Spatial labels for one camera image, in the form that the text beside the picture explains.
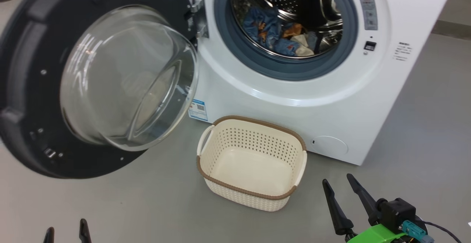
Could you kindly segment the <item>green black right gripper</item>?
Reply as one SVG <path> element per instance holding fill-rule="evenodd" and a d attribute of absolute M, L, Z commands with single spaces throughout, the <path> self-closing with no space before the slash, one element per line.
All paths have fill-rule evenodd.
<path fill-rule="evenodd" d="M 347 180 L 353 192 L 360 198 L 360 201 L 368 215 L 370 225 L 375 225 L 362 233 L 356 234 L 352 230 L 354 227 L 352 221 L 348 219 L 335 198 L 335 192 L 327 179 L 323 179 L 322 186 L 327 201 L 329 213 L 331 215 L 334 231 L 338 236 L 346 236 L 347 243 L 393 243 L 406 236 L 406 233 L 393 233 L 385 226 L 379 224 L 380 212 L 378 211 L 376 201 L 366 191 L 366 189 L 350 173 L 347 174 Z"/>

